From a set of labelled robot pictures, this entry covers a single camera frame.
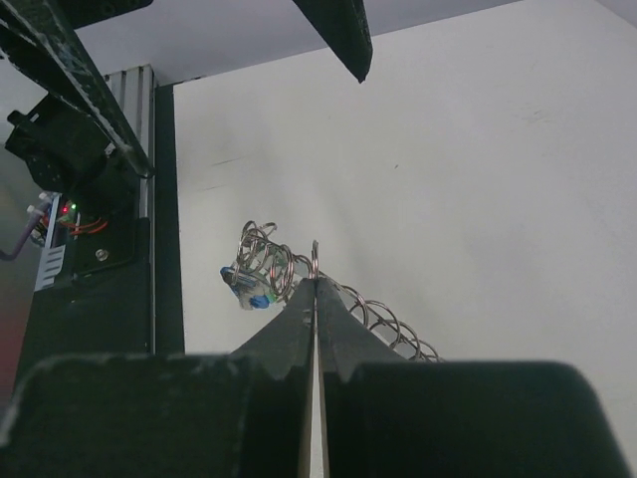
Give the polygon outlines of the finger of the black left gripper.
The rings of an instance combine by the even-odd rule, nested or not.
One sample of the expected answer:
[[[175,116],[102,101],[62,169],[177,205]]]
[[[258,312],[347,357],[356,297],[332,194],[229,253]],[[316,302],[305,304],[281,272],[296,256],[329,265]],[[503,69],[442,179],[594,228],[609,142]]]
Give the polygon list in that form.
[[[362,84],[373,47],[363,0],[294,0],[347,70]]]
[[[47,93],[90,117],[138,176],[153,176],[148,155],[59,2],[3,1],[1,54]]]

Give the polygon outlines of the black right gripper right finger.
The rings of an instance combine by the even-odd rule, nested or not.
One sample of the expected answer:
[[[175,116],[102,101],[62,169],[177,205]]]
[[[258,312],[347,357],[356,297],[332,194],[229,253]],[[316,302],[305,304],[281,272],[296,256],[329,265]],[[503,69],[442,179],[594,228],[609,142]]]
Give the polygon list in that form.
[[[331,477],[627,477],[596,393],[555,361],[411,361],[316,283]]]

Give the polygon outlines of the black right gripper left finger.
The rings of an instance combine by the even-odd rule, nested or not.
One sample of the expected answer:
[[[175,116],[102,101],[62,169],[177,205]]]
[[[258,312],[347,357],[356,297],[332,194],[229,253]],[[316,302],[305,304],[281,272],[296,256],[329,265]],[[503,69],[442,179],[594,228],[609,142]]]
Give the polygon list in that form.
[[[306,477],[316,282],[236,351],[49,358],[1,426],[5,477]]]

